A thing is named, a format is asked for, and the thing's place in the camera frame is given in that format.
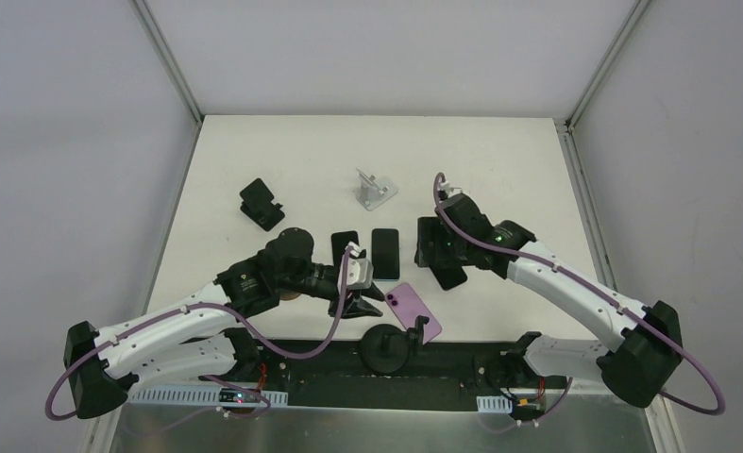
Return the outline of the black phone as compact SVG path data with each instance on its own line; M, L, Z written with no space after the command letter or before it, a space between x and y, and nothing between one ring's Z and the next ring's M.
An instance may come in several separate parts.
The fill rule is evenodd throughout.
M356 230L334 232L330 235L332 264L339 267L342 263L346 247L350 243L359 244L359 234Z
M440 288L445 292L465 284L468 280L467 273L462 267L432 266L430 270Z

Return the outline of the black round disc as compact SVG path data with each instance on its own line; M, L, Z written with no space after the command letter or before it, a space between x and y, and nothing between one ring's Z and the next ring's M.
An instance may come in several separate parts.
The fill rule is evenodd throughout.
M414 326L406 330L388 324L371 327L359 342L363 364L374 375L390 376L398 372L420 353L429 322L427 316L419 315Z

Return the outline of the purple phone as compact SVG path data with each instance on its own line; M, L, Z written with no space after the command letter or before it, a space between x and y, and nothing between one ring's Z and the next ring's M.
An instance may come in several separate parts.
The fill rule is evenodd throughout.
M422 344L431 342L442 333L441 324L411 284L401 283L384 297L388 307L405 329L416 327L419 317L427 319L423 324Z

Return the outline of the dark phone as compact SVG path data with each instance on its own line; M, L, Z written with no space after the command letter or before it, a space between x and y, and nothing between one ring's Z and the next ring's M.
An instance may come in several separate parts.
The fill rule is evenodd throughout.
M376 280L400 278L399 232L394 228L374 228L371 232L371 262Z

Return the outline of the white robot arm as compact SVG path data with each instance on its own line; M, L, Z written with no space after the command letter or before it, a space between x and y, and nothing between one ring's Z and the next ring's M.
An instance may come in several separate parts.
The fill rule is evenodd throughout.
M162 310L108 327L80 322L68 329L65 370L46 398L55 421L92 419L124 405L138 391L179 378L216 380L237 370L262 344L287 359L307 360L331 343L346 295L347 253L339 267L312 259L314 239L283 230L254 256L232 264L195 293ZM288 351L249 319L301 293L336 305L327 337L308 352Z

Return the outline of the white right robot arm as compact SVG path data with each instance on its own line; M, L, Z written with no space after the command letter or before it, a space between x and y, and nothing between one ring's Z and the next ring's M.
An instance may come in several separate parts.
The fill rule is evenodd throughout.
M648 306L577 276L531 231L511 220L492 224L465 194L441 194L434 215L418 218L414 262L452 277L468 266L490 271L540 295L593 334L589 341L523 334L504 355L508 377L497 380L499 387L528 387L541 377L581 378L646 408L683 360L669 346L682 342L671 306Z

